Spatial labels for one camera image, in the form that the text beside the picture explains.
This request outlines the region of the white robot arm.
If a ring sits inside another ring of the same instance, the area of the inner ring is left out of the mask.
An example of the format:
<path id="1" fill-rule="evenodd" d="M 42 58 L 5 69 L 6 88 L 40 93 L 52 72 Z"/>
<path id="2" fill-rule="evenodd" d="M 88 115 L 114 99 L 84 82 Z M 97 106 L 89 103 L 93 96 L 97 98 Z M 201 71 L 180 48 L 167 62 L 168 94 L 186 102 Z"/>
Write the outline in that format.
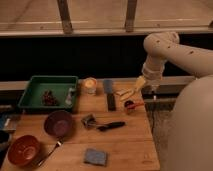
<path id="1" fill-rule="evenodd" d="M 165 171 L 213 171 L 213 50 L 182 45 L 176 32 L 151 33 L 143 48 L 150 85 L 159 84 L 167 61 L 195 77 L 172 111 Z"/>

